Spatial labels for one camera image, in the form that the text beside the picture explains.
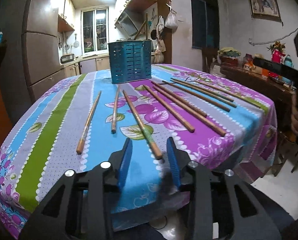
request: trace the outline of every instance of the metal screw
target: metal screw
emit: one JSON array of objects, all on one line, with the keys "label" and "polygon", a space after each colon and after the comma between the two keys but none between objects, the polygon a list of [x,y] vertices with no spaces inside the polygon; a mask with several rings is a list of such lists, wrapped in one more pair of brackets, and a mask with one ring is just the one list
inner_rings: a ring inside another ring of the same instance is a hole
[{"label": "metal screw", "polygon": [[225,170],[225,175],[227,175],[228,177],[232,177],[234,175],[233,170]]},{"label": "metal screw", "polygon": [[74,174],[75,174],[75,172],[73,170],[68,170],[68,171],[65,172],[65,175],[67,177],[72,177]]},{"label": "metal screw", "polygon": [[108,169],[111,166],[110,162],[102,162],[100,163],[100,167],[102,167],[103,169]]},{"label": "metal screw", "polygon": [[195,161],[190,161],[188,162],[188,165],[191,167],[191,168],[196,168],[198,166],[198,163],[195,162]]}]

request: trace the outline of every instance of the blue stripe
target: blue stripe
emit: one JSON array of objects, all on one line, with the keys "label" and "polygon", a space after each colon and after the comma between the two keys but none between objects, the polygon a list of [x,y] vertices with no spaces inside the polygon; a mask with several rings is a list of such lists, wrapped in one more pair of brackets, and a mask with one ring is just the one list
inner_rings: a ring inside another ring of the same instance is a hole
[{"label": "blue stripe", "polygon": [[48,103],[54,98],[56,94],[57,93],[52,93],[48,95],[42,102],[39,103],[37,109],[27,119],[23,127],[20,128],[18,134],[14,138],[14,141],[10,145],[10,149],[13,149],[14,151],[17,151],[19,149],[20,145],[23,143],[25,139],[26,132],[28,131],[28,129],[36,122],[38,116],[44,111]]},{"label": "blue stripe", "polygon": [[[166,81],[170,81],[170,78],[172,77],[172,74],[167,73],[155,66],[152,67],[152,75],[154,77],[157,77],[159,79],[164,79]],[[203,96],[210,98],[213,101],[216,101],[222,105],[225,105],[226,107],[230,108],[230,112],[225,112],[229,117],[231,117],[233,120],[239,122],[243,127],[246,129],[245,137],[244,137],[244,144],[249,141],[253,136],[254,133],[256,132],[257,126],[260,123],[259,117],[257,117],[255,114],[251,113],[248,111],[245,107],[237,106],[237,108],[231,107],[227,104],[224,104],[221,101],[218,101],[215,98],[212,98],[208,95],[203,94]]]},{"label": "blue stripe", "polygon": [[[105,106],[107,103],[113,102],[117,91],[117,86],[111,83],[111,79],[99,80],[96,78],[93,99],[95,100],[99,91],[101,97],[95,110],[91,122],[91,135],[89,142],[89,151],[87,156],[86,170],[89,171],[99,163],[107,161],[111,153],[120,151],[127,139],[120,127],[126,127],[137,124],[126,103],[123,107],[118,108],[118,113],[124,114],[125,119],[117,122],[117,133],[111,133],[111,122],[105,123],[105,118],[113,113],[113,109]],[[155,200],[156,193],[148,190],[147,183],[159,184],[159,171],[156,170],[156,164],[153,163],[151,153],[145,140],[132,140],[132,157],[130,168],[128,170],[125,187],[120,195],[115,209],[117,208],[134,209],[136,205],[150,203]]]}]

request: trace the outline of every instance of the window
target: window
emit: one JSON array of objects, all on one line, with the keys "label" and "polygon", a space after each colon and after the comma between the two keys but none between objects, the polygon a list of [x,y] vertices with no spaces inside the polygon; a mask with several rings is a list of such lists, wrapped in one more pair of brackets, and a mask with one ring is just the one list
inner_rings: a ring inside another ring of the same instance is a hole
[{"label": "window", "polygon": [[83,12],[81,22],[83,52],[107,50],[108,8]]},{"label": "window", "polygon": [[192,47],[219,48],[218,0],[191,0]]}]

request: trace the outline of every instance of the wooden chopstick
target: wooden chopstick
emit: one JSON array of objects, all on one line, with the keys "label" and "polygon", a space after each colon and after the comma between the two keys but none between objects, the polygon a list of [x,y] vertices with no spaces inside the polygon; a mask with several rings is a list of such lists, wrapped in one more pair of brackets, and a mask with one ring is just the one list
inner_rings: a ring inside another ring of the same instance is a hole
[{"label": "wooden chopstick", "polygon": [[144,85],[145,89],[154,97],[156,98],[160,104],[162,104],[185,128],[188,129],[190,133],[193,133],[195,128],[186,121],[178,112],[176,112],[169,104],[167,104],[162,98],[156,95],[150,87]]},{"label": "wooden chopstick", "polygon": [[230,102],[233,102],[233,101],[234,101],[232,98],[223,96],[223,95],[221,95],[221,94],[219,94],[219,93],[217,93],[217,92],[211,91],[211,90],[206,89],[206,88],[204,88],[204,87],[199,87],[199,86],[194,85],[194,84],[192,84],[192,83],[190,83],[190,82],[182,81],[182,80],[179,80],[179,79],[174,79],[174,80],[177,80],[177,81],[179,81],[179,82],[183,82],[183,83],[187,83],[187,84],[193,85],[194,87],[197,87],[197,88],[199,88],[199,89],[202,89],[202,90],[204,90],[204,91],[206,91],[206,92],[208,92],[208,93],[214,94],[214,95],[216,95],[216,96],[218,96],[218,97],[221,97],[221,98],[223,98],[223,99],[225,99],[225,100],[228,100],[228,101],[230,101]]},{"label": "wooden chopstick", "polygon": [[213,131],[215,131],[217,134],[220,134],[222,137],[225,136],[226,132],[222,128],[216,126],[214,123],[209,121],[207,118],[203,117],[201,114],[196,112],[195,110],[191,109],[187,104],[182,103],[178,99],[174,98],[172,95],[168,94],[164,90],[160,89],[159,87],[155,88],[158,92],[163,94],[166,98],[169,98],[172,102],[176,103],[178,106],[182,107],[184,110],[186,110],[189,114],[203,122],[206,126],[211,128]]},{"label": "wooden chopstick", "polygon": [[133,116],[134,118],[136,119],[140,129],[142,130],[142,133],[143,135],[145,136],[146,140],[148,141],[149,143],[149,146],[154,154],[154,156],[156,157],[157,160],[160,160],[162,159],[162,153],[160,151],[160,149],[158,148],[157,144],[155,143],[155,141],[153,140],[151,134],[148,132],[147,128],[145,127],[144,123],[142,122],[142,120],[140,119],[140,116],[136,110],[136,108],[134,107],[134,105],[132,104],[132,102],[130,101],[127,93],[123,90],[122,91],[125,98],[126,98],[126,101],[129,105],[129,108],[130,110],[132,111],[133,113]]},{"label": "wooden chopstick", "polygon": [[120,86],[117,88],[116,97],[114,98],[113,105],[113,114],[112,114],[112,123],[111,123],[111,133],[116,133],[116,125],[117,125],[117,104],[119,97]]},{"label": "wooden chopstick", "polygon": [[207,117],[207,114],[202,111],[201,109],[197,108],[196,106],[191,105],[187,100],[184,100],[181,96],[178,96],[177,94],[175,94],[174,92],[170,91],[169,89],[163,87],[162,85],[159,85],[158,83],[156,83],[155,81],[151,81],[152,84],[154,84],[156,87],[164,90],[166,93],[168,93],[169,95],[171,95],[172,97],[178,99],[180,102],[184,103],[186,106],[190,107],[192,110],[198,112],[199,114],[201,114],[203,117]]},{"label": "wooden chopstick", "polygon": [[204,97],[203,95],[200,95],[200,94],[198,94],[198,93],[196,93],[196,92],[193,92],[193,91],[191,91],[191,90],[189,90],[189,89],[186,89],[186,88],[184,88],[184,87],[177,86],[177,85],[175,85],[175,84],[172,84],[172,83],[167,82],[167,81],[164,81],[164,80],[162,80],[162,82],[165,83],[165,84],[167,84],[167,85],[170,85],[170,86],[172,86],[172,87],[175,87],[175,88],[177,88],[177,89],[180,89],[180,90],[182,90],[182,91],[185,91],[185,92],[187,92],[187,93],[189,93],[189,94],[191,94],[191,95],[193,95],[193,96],[196,96],[196,97],[198,97],[198,98],[200,98],[200,99],[202,99],[202,100],[205,100],[205,101],[207,101],[207,102],[213,104],[214,106],[217,106],[217,107],[221,108],[222,110],[224,110],[224,111],[226,111],[226,112],[230,112],[230,108],[228,108],[228,107],[226,107],[226,106],[223,106],[222,104],[219,104],[218,102],[215,102],[215,101],[213,101],[213,100],[211,100],[211,99],[209,99],[209,98],[206,98],[206,97]]},{"label": "wooden chopstick", "polygon": [[179,84],[179,85],[183,85],[183,86],[192,88],[192,89],[194,89],[194,90],[196,90],[196,91],[198,91],[198,92],[204,93],[204,94],[206,94],[206,95],[208,95],[208,96],[210,96],[210,97],[212,97],[212,98],[215,98],[215,99],[217,99],[217,100],[219,100],[219,101],[221,101],[221,102],[223,102],[223,103],[225,103],[225,104],[227,104],[227,105],[230,105],[230,106],[236,108],[236,105],[235,105],[235,104],[231,103],[231,102],[228,101],[228,100],[224,100],[224,99],[222,99],[221,97],[219,97],[219,96],[217,95],[217,93],[215,93],[216,95],[214,95],[214,94],[210,93],[210,91],[207,90],[207,89],[202,89],[202,88],[199,87],[199,86],[190,84],[190,83],[185,82],[185,81],[182,81],[182,80],[178,80],[178,79],[174,79],[174,78],[171,78],[171,80],[172,80],[173,82]]},{"label": "wooden chopstick", "polygon": [[211,87],[211,88],[213,88],[213,89],[217,89],[217,90],[219,90],[219,91],[221,91],[221,92],[223,92],[223,93],[226,93],[226,94],[228,94],[228,95],[230,95],[230,96],[233,96],[233,97],[235,97],[235,98],[239,98],[240,100],[245,101],[245,102],[247,102],[247,103],[249,103],[249,104],[251,104],[251,105],[253,105],[253,106],[256,106],[256,107],[261,108],[261,106],[255,104],[255,103],[253,103],[253,102],[249,102],[249,101],[246,100],[244,97],[242,97],[242,96],[238,96],[238,95],[236,95],[236,94],[234,94],[234,93],[232,93],[232,92],[229,92],[229,91],[227,91],[227,90],[225,90],[225,89],[218,88],[218,87],[215,87],[215,86],[213,86],[213,85],[209,85],[209,84],[206,84],[206,83],[203,83],[203,82],[200,82],[200,81],[195,81],[195,82],[197,82],[197,83],[199,83],[199,84],[201,84],[201,85],[205,85],[205,86]]},{"label": "wooden chopstick", "polygon": [[80,138],[80,140],[78,142],[78,146],[77,146],[76,152],[79,155],[82,154],[82,150],[83,150],[83,147],[85,145],[85,140],[86,140],[87,133],[88,133],[88,130],[89,130],[90,122],[92,120],[93,114],[94,114],[95,109],[97,107],[97,104],[99,102],[100,95],[101,95],[101,90],[100,90],[99,94],[97,95],[96,100],[95,100],[95,102],[94,102],[94,104],[93,104],[93,106],[92,106],[92,108],[91,108],[91,110],[89,112],[89,115],[88,115],[87,120],[86,120],[85,127],[83,128],[83,132],[82,132],[81,138]]}]

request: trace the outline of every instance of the floral tablecloth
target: floral tablecloth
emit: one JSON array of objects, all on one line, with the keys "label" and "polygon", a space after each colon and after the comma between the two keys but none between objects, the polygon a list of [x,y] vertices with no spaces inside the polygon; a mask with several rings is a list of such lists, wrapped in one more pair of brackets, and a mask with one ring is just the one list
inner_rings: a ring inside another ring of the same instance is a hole
[{"label": "floral tablecloth", "polygon": [[[143,87],[152,87],[150,80],[121,84],[135,105],[159,148],[166,150],[166,140],[174,138],[176,146],[192,160],[210,169],[216,168],[231,154],[241,152],[235,171],[253,181],[271,165],[276,148],[276,112],[273,102],[247,87],[224,78],[175,65],[153,65],[152,80],[169,81],[171,77],[205,82],[245,96],[257,102],[257,108],[233,98],[237,108],[230,112],[181,90],[166,86],[208,114],[208,119],[227,133],[220,137],[183,109],[160,95],[195,127],[189,133]],[[111,134],[113,101],[117,86],[111,83],[110,71],[103,70],[64,79],[46,92],[22,116],[0,148],[0,219],[17,238],[29,215],[53,184],[68,169],[91,170],[122,149],[127,137],[133,140],[133,154],[121,197],[112,207],[113,226],[121,230],[140,224],[139,217],[129,211],[156,204],[156,208],[181,207],[186,195],[170,187],[169,199],[157,205],[160,185],[169,174],[169,163],[155,160],[144,140],[122,93],[118,101],[117,133]],[[82,155],[76,147],[89,110],[102,91],[92,119]],[[150,219],[153,213],[147,214]]]}]

